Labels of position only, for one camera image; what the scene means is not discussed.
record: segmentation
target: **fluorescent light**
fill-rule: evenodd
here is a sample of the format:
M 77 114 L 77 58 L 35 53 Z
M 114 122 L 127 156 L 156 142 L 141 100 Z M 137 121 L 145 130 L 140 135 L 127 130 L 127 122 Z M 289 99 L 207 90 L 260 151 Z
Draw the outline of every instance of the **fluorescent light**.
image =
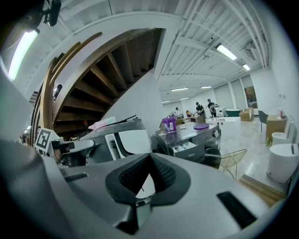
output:
M 180 89 L 174 89 L 174 90 L 171 90 L 171 91 L 182 91 L 182 90 L 188 90 L 189 88 L 186 87 L 186 88 L 180 88 Z
M 249 66 L 247 64 L 244 64 L 243 67 L 246 69 L 246 70 L 250 70 Z
M 228 56 L 230 59 L 235 60 L 237 59 L 237 57 L 231 53 L 227 48 L 225 48 L 224 46 L 222 46 L 221 44 L 219 44 L 216 47 L 216 50 L 220 51 L 221 53 L 223 53 L 224 55 Z
M 36 31 L 25 32 L 22 36 L 9 67 L 8 76 L 11 80 L 15 80 L 22 60 L 36 36 Z

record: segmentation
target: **white appliance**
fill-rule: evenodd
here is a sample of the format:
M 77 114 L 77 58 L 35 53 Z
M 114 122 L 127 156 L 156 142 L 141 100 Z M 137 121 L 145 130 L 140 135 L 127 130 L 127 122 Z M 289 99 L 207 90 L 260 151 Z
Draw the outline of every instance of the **white appliance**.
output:
M 291 117 L 289 117 L 286 122 L 285 132 L 274 132 L 272 134 L 273 145 L 293 143 L 293 138 L 295 136 L 295 128 L 296 127 L 294 120 Z
M 270 148 L 267 174 L 279 183 L 286 183 L 299 163 L 299 144 L 277 144 Z

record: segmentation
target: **pipe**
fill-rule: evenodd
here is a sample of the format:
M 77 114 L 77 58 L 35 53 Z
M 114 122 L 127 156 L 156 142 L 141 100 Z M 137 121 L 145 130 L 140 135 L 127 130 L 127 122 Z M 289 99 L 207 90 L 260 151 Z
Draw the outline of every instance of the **pipe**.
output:
M 248 3 L 249 3 L 249 5 L 251 6 L 251 8 L 252 8 L 254 14 L 256 15 L 256 18 L 257 18 L 257 20 L 259 21 L 259 23 L 260 23 L 260 25 L 261 25 L 261 27 L 262 27 L 263 33 L 264 33 L 264 35 L 265 35 L 266 42 L 267 42 L 268 54 L 269 54 L 269 65 L 270 65 L 270 62 L 271 62 L 271 52 L 270 52 L 270 47 L 269 47 L 268 35 L 267 35 L 267 33 L 266 33 L 265 27 L 263 26 L 263 23 L 262 23 L 262 21 L 261 21 L 259 15 L 258 15 L 257 12 L 256 12 L 256 9 L 253 7 L 253 5 L 252 5 L 252 3 L 251 3 L 250 1 L 248 1 Z
M 262 58 L 262 53 L 260 48 L 258 47 L 257 41 L 250 29 L 250 27 L 248 26 L 247 22 L 245 21 L 245 19 L 243 18 L 243 16 L 240 14 L 240 12 L 238 11 L 238 9 L 229 1 L 229 0 L 223 0 L 224 3 L 238 16 L 238 18 L 241 20 L 241 22 L 243 23 L 243 25 L 247 28 L 249 35 L 251 36 L 251 39 L 253 40 L 254 44 L 256 45 L 258 54 L 260 56 L 260 60 L 262 63 L 262 67 L 263 69 L 265 69 L 265 66 L 263 64 L 263 58 Z
M 251 15 L 249 14 L 248 10 L 246 9 L 246 7 L 244 6 L 244 4 L 240 1 L 240 0 L 237 0 L 237 3 L 239 4 L 239 6 L 241 7 L 241 9 L 244 11 L 244 13 L 247 15 L 248 19 L 251 21 L 251 25 L 253 26 L 253 29 L 255 30 L 256 32 L 256 35 L 257 35 L 257 39 L 260 43 L 260 47 L 262 49 L 262 54 L 263 54 L 263 60 L 264 60 L 264 63 L 265 63 L 265 68 L 267 68 L 267 62 L 266 62 L 266 54 L 265 54 L 265 49 L 263 47 L 263 42 L 262 42 L 262 39 L 261 39 L 261 36 L 259 34 L 259 31 L 256 27 L 256 23 L 253 21 L 253 18 L 251 17 Z

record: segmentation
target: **white floor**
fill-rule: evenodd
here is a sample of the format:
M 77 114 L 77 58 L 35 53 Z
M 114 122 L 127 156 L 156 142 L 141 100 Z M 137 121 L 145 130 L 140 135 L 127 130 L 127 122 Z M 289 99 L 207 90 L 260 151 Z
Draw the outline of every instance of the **white floor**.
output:
M 266 125 L 263 124 L 263 132 L 261 133 L 261 125 L 258 117 L 253 121 L 241 122 L 241 135 L 223 135 L 221 136 L 221 155 L 232 153 L 246 148 L 247 153 L 238 163 L 237 177 L 239 180 L 243 174 L 246 174 L 270 187 L 282 192 L 286 192 L 287 185 L 278 183 L 270 179 L 267 174 L 270 150 L 265 144 Z M 230 168 L 235 176 L 235 166 Z M 231 174 L 224 171 L 224 174 L 231 177 Z

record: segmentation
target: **person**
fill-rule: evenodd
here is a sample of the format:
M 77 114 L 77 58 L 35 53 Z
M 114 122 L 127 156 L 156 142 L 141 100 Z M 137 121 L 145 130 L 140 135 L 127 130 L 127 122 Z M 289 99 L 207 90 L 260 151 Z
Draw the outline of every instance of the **person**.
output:
M 216 117 L 216 109 L 214 107 L 211 108 L 212 105 L 215 105 L 213 102 L 211 102 L 210 99 L 207 100 L 209 102 L 209 104 L 207 105 L 207 107 L 209 108 L 211 115 L 213 117 Z
M 200 105 L 198 102 L 196 102 L 196 111 L 198 111 L 200 115 L 205 113 L 204 107 Z
M 191 117 L 191 113 L 190 113 L 190 111 L 186 111 L 186 115 L 187 115 L 187 117 Z
M 183 117 L 183 113 L 182 111 L 176 107 L 176 117 L 179 118 L 179 117 Z
M 26 135 L 22 134 L 20 136 L 20 138 L 21 138 L 22 144 L 26 143 Z

